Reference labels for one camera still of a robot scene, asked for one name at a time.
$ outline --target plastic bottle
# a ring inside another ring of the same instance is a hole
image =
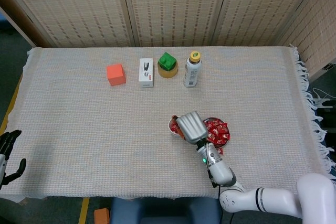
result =
[[[191,88],[196,85],[201,65],[201,53],[197,51],[191,52],[190,57],[185,63],[185,76],[183,83],[187,88]]]

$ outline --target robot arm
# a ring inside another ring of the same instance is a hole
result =
[[[26,159],[20,162],[19,169],[16,173],[6,176],[5,170],[9,155],[12,152],[16,139],[20,136],[21,131],[6,132],[0,136],[0,189],[3,185],[8,185],[13,180],[21,177],[26,168]]]
[[[330,179],[320,174],[302,176],[297,181],[298,197],[284,189],[257,188],[245,192],[215,146],[206,140],[208,131],[197,112],[180,118],[173,117],[173,120],[181,130],[181,137],[197,145],[197,152],[203,158],[213,186],[221,185],[225,188],[219,198],[224,210],[255,210],[290,215],[302,218],[303,224],[336,223],[335,191]]]

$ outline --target tablecloth fringe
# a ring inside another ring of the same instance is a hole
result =
[[[305,68],[305,64],[300,60],[298,48],[292,46],[293,54],[295,56],[295,66],[299,74],[299,81],[301,83],[301,91],[304,98],[304,104],[307,107],[306,111],[308,113],[309,119],[311,120],[311,127],[313,134],[316,136],[315,139],[318,143],[318,148],[322,156],[324,170],[327,172],[326,176],[333,180],[336,185],[336,176],[332,175],[330,172],[336,170],[336,163],[330,158],[329,152],[334,151],[333,148],[326,147],[323,143],[324,137],[326,136],[326,131],[323,130],[320,125],[317,123],[322,121],[322,117],[315,114],[317,107],[314,105],[313,96],[308,91],[308,71]]]

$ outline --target red candy wrapper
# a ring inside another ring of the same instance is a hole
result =
[[[203,122],[209,132],[207,140],[213,143],[218,152],[223,155],[222,147],[230,140],[230,132],[227,127],[227,123],[224,123],[221,119],[218,118],[208,118]],[[175,133],[178,133],[177,127],[178,125],[173,123],[171,130]]]

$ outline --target woven partition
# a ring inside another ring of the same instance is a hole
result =
[[[213,45],[269,45],[300,1],[224,0]]]
[[[304,0],[276,44],[289,43],[299,48],[310,77],[335,59],[336,0]]]
[[[203,46],[221,0],[131,0],[140,46]]]
[[[120,0],[22,1],[57,47],[131,46]]]

